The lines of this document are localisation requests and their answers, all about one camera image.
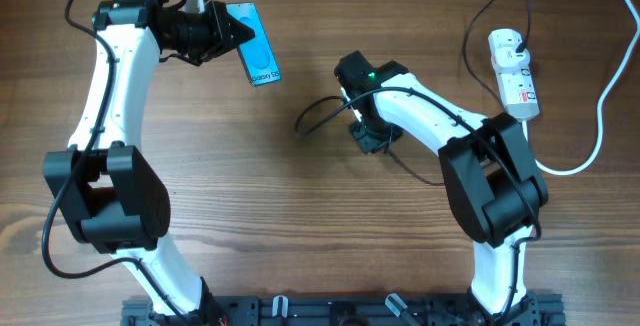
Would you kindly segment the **teal screen Galaxy smartphone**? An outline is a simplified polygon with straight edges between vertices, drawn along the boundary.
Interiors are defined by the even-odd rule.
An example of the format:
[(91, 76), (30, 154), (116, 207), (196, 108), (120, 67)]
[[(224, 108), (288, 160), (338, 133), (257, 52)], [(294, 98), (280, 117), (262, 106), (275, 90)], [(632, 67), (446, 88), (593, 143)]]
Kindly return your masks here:
[(239, 46), (250, 84), (254, 87), (281, 80), (281, 73), (269, 44), (266, 32), (254, 3), (232, 3), (227, 5), (229, 14), (254, 31), (254, 38)]

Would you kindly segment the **white power strip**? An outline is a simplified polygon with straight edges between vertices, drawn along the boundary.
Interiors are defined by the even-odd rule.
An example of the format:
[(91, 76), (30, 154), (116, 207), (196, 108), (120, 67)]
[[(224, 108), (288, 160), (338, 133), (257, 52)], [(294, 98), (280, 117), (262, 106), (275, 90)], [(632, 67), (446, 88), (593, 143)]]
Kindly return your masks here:
[[(518, 51), (518, 47), (522, 44), (522, 36), (513, 29), (503, 28), (492, 31), (488, 36), (488, 43), (491, 57), (497, 47), (512, 46), (517, 52), (527, 50), (524, 48), (522, 51)], [(508, 114), (519, 122), (529, 121), (539, 115), (540, 108), (530, 63), (528, 68), (512, 73), (497, 73), (495, 70), (494, 72), (499, 87), (500, 100)]]

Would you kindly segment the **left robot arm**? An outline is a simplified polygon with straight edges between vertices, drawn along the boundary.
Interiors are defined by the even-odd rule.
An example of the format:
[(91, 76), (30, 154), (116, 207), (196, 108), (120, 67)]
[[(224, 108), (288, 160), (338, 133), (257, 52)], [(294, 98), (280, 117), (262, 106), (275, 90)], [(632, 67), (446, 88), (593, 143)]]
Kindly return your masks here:
[(97, 46), (82, 117), (43, 175), (74, 237), (124, 265), (160, 325), (223, 325), (224, 309), (169, 235), (169, 194), (141, 151), (156, 67), (171, 58), (199, 66), (252, 40), (254, 30), (217, 0), (106, 0), (86, 28)]

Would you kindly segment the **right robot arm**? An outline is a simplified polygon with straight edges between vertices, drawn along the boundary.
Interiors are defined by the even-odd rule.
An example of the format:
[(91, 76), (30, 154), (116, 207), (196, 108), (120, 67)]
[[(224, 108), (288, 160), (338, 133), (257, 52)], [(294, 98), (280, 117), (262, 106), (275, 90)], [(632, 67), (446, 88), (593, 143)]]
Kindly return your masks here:
[(526, 297), (524, 251), (542, 236), (548, 189), (514, 117), (466, 111), (424, 87), (396, 61), (379, 67), (354, 51), (334, 75), (365, 154), (389, 152), (404, 133), (439, 159), (451, 212), (474, 243), (470, 296), (488, 322), (504, 325)]

